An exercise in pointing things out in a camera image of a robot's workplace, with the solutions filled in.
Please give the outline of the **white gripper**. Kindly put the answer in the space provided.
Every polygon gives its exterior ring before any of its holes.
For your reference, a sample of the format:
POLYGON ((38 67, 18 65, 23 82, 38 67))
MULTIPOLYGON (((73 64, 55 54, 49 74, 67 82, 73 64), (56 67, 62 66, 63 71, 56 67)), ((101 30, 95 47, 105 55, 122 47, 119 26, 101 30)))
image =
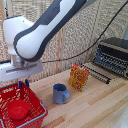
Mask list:
MULTIPOLYGON (((10 60, 0 62, 0 82, 8 82, 22 77, 31 76, 43 71, 42 62, 27 62, 18 55, 12 55, 10 60)), ((28 79, 25 79, 26 87, 29 87, 28 79)))

